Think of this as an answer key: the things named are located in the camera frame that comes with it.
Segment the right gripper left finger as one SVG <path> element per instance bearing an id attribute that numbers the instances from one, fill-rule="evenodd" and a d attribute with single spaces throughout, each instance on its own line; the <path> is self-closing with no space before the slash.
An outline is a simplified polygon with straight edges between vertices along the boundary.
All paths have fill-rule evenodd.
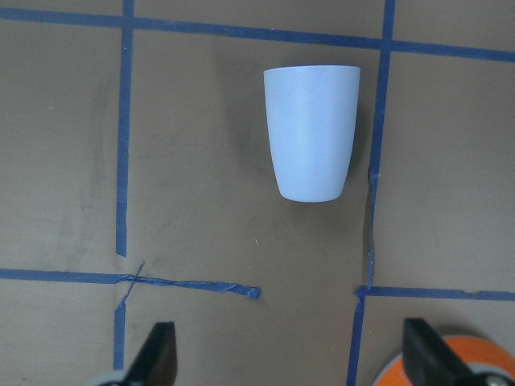
<path id="1" fill-rule="evenodd" d="M 177 376 L 175 324 L 157 322 L 121 385 L 173 385 Z"/>

